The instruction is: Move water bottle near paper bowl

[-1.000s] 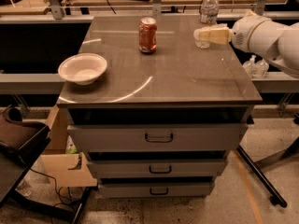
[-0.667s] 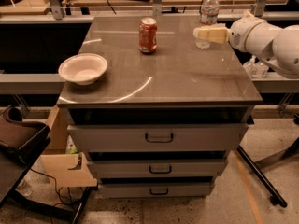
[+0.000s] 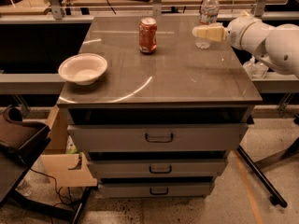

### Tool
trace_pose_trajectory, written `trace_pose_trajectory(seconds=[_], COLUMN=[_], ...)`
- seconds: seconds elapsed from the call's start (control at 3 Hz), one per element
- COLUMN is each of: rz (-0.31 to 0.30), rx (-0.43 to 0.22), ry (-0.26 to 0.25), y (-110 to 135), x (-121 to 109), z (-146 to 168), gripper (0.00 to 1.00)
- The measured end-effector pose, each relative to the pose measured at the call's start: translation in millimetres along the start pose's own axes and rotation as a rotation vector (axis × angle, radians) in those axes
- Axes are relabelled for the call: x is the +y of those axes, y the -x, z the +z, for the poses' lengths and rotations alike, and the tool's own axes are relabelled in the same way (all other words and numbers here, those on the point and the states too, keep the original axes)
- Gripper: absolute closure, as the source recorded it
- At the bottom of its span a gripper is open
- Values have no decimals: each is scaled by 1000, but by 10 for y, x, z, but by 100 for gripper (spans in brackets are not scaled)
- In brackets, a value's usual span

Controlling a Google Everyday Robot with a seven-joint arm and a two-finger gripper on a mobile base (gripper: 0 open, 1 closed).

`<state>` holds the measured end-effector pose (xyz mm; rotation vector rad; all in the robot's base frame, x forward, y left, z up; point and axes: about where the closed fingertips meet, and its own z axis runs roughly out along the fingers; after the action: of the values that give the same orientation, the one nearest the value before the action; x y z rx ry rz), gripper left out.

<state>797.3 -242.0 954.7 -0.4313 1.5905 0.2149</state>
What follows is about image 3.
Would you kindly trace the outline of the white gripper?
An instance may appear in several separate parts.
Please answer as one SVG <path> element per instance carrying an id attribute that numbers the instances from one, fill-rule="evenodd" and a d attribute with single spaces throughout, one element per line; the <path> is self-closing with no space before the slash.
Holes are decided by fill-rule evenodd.
<path id="1" fill-rule="evenodd" d="M 260 19 L 251 17 L 242 10 L 239 17 L 230 21 L 227 26 L 227 40 L 235 49 L 254 51 L 262 43 L 264 23 Z M 226 39 L 226 29 L 222 25 L 196 26 L 192 34 L 197 38 L 221 42 Z"/>

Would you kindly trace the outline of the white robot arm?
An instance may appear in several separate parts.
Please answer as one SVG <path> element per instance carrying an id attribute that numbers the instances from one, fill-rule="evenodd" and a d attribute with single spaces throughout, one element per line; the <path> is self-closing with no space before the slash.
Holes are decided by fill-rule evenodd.
<path id="1" fill-rule="evenodd" d="M 250 53 L 273 71 L 299 77 L 298 25 L 275 27 L 242 12 L 226 27 L 219 22 L 195 26 L 192 34 L 207 41 L 226 40 L 233 48 Z"/>

